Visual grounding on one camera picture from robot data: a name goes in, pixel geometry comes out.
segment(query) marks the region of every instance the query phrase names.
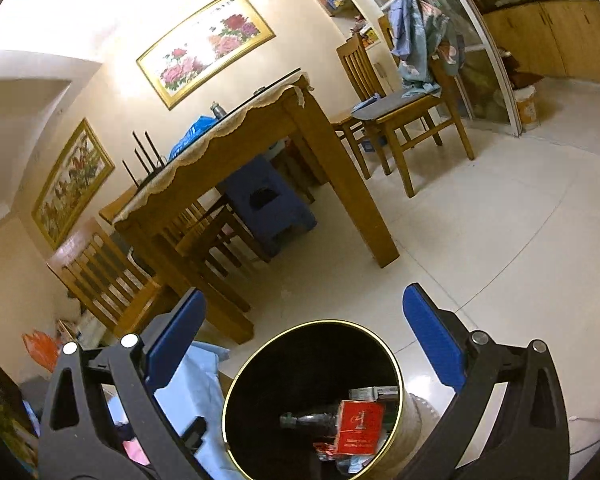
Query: glass door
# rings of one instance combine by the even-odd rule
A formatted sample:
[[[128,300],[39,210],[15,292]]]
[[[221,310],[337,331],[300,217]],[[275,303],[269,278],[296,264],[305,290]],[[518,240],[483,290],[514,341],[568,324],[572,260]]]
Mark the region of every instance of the glass door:
[[[375,0],[387,12],[394,0]],[[465,44],[465,61],[456,82],[461,93],[458,109],[468,126],[522,131],[513,92],[504,65],[472,0],[427,0],[449,16]],[[448,116],[446,107],[439,113]]]

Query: red box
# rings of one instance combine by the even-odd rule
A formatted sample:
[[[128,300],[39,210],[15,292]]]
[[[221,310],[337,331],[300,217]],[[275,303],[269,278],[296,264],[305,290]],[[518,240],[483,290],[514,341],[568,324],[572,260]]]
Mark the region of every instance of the red box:
[[[339,455],[373,455],[382,431],[384,406],[379,402],[343,400],[338,410],[338,434],[334,442]]]

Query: orange bag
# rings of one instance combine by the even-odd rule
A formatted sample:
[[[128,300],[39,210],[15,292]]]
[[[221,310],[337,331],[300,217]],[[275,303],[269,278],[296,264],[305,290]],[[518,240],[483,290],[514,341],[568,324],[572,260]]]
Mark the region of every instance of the orange bag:
[[[32,335],[22,334],[22,340],[31,358],[53,373],[60,351],[58,342],[39,330],[34,330]]]

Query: white bucket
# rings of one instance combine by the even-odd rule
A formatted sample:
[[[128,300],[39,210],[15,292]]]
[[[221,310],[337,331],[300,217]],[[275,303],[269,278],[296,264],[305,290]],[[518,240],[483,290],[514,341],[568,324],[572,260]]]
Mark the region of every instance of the white bucket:
[[[513,91],[513,97],[516,99],[518,114],[522,127],[526,132],[538,126],[538,114],[536,113],[536,87],[533,85],[525,86],[519,90]]]

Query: cable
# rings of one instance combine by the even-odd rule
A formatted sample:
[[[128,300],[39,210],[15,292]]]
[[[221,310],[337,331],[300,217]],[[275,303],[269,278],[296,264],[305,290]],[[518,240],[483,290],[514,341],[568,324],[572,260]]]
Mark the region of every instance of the cable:
[[[600,422],[600,418],[592,418],[592,417],[587,417],[587,416],[570,416],[567,420],[569,422],[575,422],[576,420],[581,420],[583,422]],[[588,446],[585,446],[577,451],[573,451],[573,452],[569,453],[569,456],[573,456],[573,455],[577,455],[578,453],[582,453],[583,451],[586,451],[587,449],[590,449],[599,443],[600,443],[600,438],[597,439],[592,444],[589,444]]]
[[[593,444],[589,444],[586,447],[583,447],[582,449],[579,449],[577,451],[574,451],[572,453],[569,453],[569,456],[573,456],[573,455],[577,455],[578,453],[582,453],[583,451],[586,451],[587,449],[589,449],[590,447],[594,447],[596,444],[600,443],[600,438],[597,439]]]

